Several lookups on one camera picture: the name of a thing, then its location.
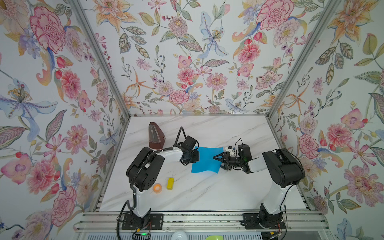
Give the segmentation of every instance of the floral wallpaper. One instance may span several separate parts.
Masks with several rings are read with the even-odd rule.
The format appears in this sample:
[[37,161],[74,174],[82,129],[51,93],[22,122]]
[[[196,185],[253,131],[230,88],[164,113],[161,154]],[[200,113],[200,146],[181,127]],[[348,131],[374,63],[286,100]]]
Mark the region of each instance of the floral wallpaper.
[[125,118],[66,0],[0,0],[0,42],[0,239],[71,239]]
[[325,0],[82,1],[130,113],[266,113]]
[[272,117],[339,240],[384,238],[384,2],[341,1]]

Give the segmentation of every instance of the white marble surface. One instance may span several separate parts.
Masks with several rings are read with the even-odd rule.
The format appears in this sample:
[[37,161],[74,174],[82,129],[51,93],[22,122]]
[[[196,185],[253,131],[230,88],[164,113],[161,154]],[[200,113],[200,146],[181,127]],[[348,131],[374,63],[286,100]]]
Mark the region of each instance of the white marble surface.
[[[100,211],[117,212],[126,200],[132,202],[126,170],[139,151],[149,146],[150,122],[156,122],[164,132],[164,147],[174,144],[179,128],[183,126],[186,135],[198,140],[202,147],[234,146],[241,138],[250,146],[254,158],[278,148],[264,116],[132,117]],[[191,164],[164,162],[156,180],[162,185],[162,192],[156,194],[149,190],[152,211],[259,209],[272,184],[268,170],[246,174],[220,169],[217,174],[211,171],[191,173],[191,168]],[[173,190],[166,189],[169,177],[175,179]],[[304,209],[297,188],[291,190],[286,207]]]

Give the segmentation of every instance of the blue cloth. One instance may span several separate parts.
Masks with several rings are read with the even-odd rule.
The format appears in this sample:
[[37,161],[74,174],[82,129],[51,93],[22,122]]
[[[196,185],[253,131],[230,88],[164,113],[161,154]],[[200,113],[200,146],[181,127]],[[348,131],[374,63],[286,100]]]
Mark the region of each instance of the blue cloth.
[[192,164],[192,173],[212,171],[218,173],[221,162],[213,159],[214,156],[224,152],[223,147],[199,147],[200,160]]

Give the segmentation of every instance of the yellow sponge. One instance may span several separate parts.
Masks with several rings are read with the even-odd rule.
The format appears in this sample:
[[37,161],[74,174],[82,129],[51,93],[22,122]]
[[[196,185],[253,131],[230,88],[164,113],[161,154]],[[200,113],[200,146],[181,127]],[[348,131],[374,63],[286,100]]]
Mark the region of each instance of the yellow sponge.
[[167,189],[168,190],[172,190],[173,189],[173,182],[175,181],[175,179],[173,177],[170,177],[168,179],[168,184],[167,184]]

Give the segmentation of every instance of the black mounting plate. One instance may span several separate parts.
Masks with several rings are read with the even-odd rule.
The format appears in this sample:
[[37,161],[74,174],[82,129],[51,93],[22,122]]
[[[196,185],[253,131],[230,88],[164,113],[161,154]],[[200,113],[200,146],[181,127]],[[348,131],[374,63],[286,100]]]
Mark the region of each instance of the black mounting plate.
[[[163,228],[163,218],[164,214],[150,214],[149,220],[151,223],[151,230],[162,230]],[[137,227],[133,224],[131,215],[126,213],[124,215],[124,220],[121,226],[121,230],[136,230]]]
[[278,222],[273,222],[271,224],[268,224],[267,226],[261,227],[259,225],[259,221],[257,219],[257,216],[259,214],[254,213],[254,214],[243,214],[243,223],[242,225],[245,226],[245,229],[279,229],[280,224],[280,229],[285,229],[285,222],[283,221],[283,217],[279,218]]

